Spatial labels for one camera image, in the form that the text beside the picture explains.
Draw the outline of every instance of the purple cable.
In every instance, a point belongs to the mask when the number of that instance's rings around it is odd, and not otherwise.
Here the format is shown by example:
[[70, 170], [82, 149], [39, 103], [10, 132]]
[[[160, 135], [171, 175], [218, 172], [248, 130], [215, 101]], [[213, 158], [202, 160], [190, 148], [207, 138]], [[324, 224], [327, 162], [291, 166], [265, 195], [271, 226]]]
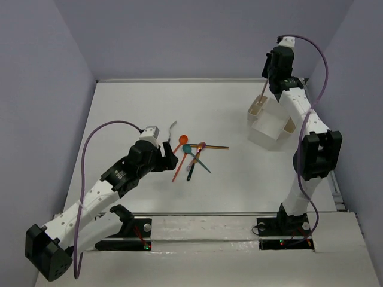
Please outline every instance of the purple cable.
[[297, 150], [297, 176], [298, 176], [298, 185], [299, 185], [299, 188], [301, 190], [301, 192], [303, 193], [303, 195], [308, 199], [308, 201], [310, 202], [310, 204], [312, 205], [312, 208], [314, 208], [314, 211], [315, 211], [315, 214], [317, 216], [316, 220], [315, 220], [315, 224], [313, 226], [313, 228], [311, 229], [311, 231], [301, 240], [297, 241], [297, 242], [294, 242], [291, 245], [296, 245], [296, 244], [299, 244], [303, 241], [305, 241], [314, 231], [315, 229], [317, 229], [318, 227], [318, 223], [319, 223], [319, 212], [318, 212], [318, 209], [317, 207], [314, 205], [314, 202], [312, 202], [310, 196], [308, 196], [308, 194], [306, 193], [306, 191], [304, 190], [303, 186], [302, 186], [302, 167], [301, 167], [301, 162], [300, 162], [300, 151], [302, 150], [302, 139], [303, 139], [303, 134], [305, 133], [305, 129], [306, 129], [306, 123], [308, 121], [308, 118], [310, 116], [310, 113], [311, 111], [316, 107], [316, 105], [319, 103], [319, 101], [321, 100], [322, 96], [323, 96], [323, 93], [324, 93], [324, 90], [326, 89], [326, 86], [327, 86], [327, 80], [329, 79], [329, 66], [327, 64], [327, 60], [326, 60], [326, 57], [324, 55], [324, 53], [322, 52], [321, 48], [316, 45], [316, 43], [312, 42], [310, 39], [304, 37], [304, 36], [299, 36], [299, 35], [294, 35], [294, 34], [286, 34], [286, 35], [282, 35], [280, 37], [295, 37], [295, 38], [299, 38], [299, 39], [302, 39], [306, 42], [309, 42], [311, 45], [313, 45], [317, 50], [318, 52], [320, 53], [322, 59], [323, 59], [323, 63], [324, 63], [324, 70], [325, 70], [325, 76], [324, 76], [324, 82], [323, 82], [323, 86], [322, 86], [322, 90], [320, 91], [318, 97], [316, 98], [316, 100], [312, 103], [309, 111], [307, 112], [304, 120], [303, 120], [303, 123], [302, 123], [302, 127], [300, 129], [300, 133], [299, 133], [299, 142], [298, 142], [298, 150]]
[[[84, 196], [85, 196], [85, 152], [86, 148], [88, 146], [90, 138], [101, 128], [105, 126], [109, 126], [110, 124], [128, 124], [135, 129], [137, 129], [140, 133], [142, 130], [136, 126], [135, 124], [132, 124], [128, 121], [109, 121], [105, 124], [102, 124], [101, 126], [95, 128], [88, 138], [85, 141], [84, 147], [83, 147], [83, 153], [81, 155], [81, 193], [80, 193], [80, 203], [83, 204], [84, 201]], [[80, 218], [81, 218], [81, 211], [83, 210], [82, 205], [78, 206], [78, 212], [77, 212], [77, 219], [76, 219], [76, 225], [75, 225], [75, 230], [74, 230], [74, 250], [73, 250], [73, 272], [74, 272], [74, 277], [75, 279], [78, 279], [80, 276], [80, 271], [81, 271], [81, 262], [83, 260], [83, 253], [80, 254], [80, 259], [78, 260], [78, 268], [77, 268], [77, 240], [78, 240], [78, 233], [80, 231]]]

